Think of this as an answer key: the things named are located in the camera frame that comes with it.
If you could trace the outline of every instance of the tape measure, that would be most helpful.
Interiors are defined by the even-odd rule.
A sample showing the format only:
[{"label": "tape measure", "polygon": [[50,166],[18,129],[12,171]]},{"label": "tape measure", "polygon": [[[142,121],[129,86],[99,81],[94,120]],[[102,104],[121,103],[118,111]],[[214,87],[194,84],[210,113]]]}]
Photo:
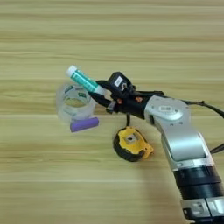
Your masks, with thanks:
[{"label": "tape measure", "polygon": [[127,126],[120,129],[114,139],[114,149],[117,155],[127,161],[136,162],[147,158],[154,149],[146,141],[138,129],[129,126],[130,115],[127,115]]}]

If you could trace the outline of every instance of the glue stick cap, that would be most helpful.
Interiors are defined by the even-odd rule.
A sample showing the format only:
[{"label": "glue stick cap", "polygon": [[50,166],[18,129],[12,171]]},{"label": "glue stick cap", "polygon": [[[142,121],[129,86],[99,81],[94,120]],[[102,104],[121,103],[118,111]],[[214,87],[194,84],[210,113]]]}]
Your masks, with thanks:
[{"label": "glue stick cap", "polygon": [[66,70],[66,74],[68,77],[71,77],[74,72],[77,70],[76,66],[70,66],[67,70]]}]

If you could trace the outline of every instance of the silver robot arm segment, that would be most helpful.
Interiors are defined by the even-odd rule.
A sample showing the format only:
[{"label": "silver robot arm segment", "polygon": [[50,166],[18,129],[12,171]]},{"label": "silver robot arm segment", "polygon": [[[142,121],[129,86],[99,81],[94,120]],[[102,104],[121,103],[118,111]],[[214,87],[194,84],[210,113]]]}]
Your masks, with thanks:
[{"label": "silver robot arm segment", "polygon": [[162,144],[173,171],[214,165],[203,136],[190,123],[190,109],[181,100],[152,96],[144,118],[161,133]]}]

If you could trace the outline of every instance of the white label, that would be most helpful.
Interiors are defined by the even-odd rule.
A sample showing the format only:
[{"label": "white label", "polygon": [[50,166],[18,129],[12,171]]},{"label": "white label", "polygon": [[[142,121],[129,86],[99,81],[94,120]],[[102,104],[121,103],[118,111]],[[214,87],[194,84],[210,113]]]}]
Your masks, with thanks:
[{"label": "white label", "polygon": [[160,106],[159,110],[162,112],[172,112],[172,107],[171,106]]},{"label": "white label", "polygon": [[121,76],[119,76],[119,77],[116,79],[116,81],[115,81],[115,85],[116,85],[117,87],[119,87],[119,85],[121,84],[122,81],[123,81],[123,78],[122,78]]}]

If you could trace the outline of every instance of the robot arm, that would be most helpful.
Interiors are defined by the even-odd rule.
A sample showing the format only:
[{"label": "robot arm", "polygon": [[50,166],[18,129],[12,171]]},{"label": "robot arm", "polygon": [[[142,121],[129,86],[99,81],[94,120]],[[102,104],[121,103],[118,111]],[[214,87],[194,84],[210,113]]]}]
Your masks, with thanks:
[{"label": "robot arm", "polygon": [[112,93],[113,101],[100,94],[90,95],[109,113],[123,112],[145,119],[161,133],[165,154],[183,198],[185,218],[196,223],[224,223],[221,178],[203,136],[190,123],[188,105],[164,96],[161,91],[137,92],[121,73],[113,73],[108,81],[100,80],[98,84]]},{"label": "robot arm", "polygon": [[224,222],[224,191],[203,136],[190,124],[190,109],[177,99],[152,96],[144,109],[161,141],[183,200],[188,220]]}]

